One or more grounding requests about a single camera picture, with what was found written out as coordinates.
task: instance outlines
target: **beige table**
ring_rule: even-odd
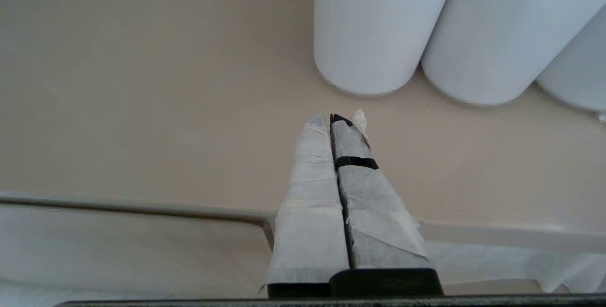
[[[498,108],[421,73],[344,95],[312,0],[0,0],[5,197],[275,209],[303,121],[358,107],[427,235],[606,252],[606,126],[536,87]]]

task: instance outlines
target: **white cylindrical container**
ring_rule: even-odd
[[[536,80],[544,91],[570,106],[606,110],[606,6]]]
[[[513,100],[606,0],[447,0],[421,60],[446,95]]]
[[[413,75],[445,0],[314,0],[314,59],[336,87],[380,95]]]

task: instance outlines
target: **white bottle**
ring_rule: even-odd
[[[455,99],[517,98],[606,0],[447,0],[421,60]]]
[[[314,0],[314,59],[336,87],[380,95],[413,75],[445,0]]]
[[[570,106],[606,111],[606,7],[549,63],[537,83]]]

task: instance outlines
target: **white cylinder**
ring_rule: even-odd
[[[606,6],[536,79],[570,106],[606,110]]]
[[[314,0],[314,59],[336,87],[380,95],[413,75],[445,0]]]
[[[447,0],[421,60],[446,95],[517,98],[606,0]]]

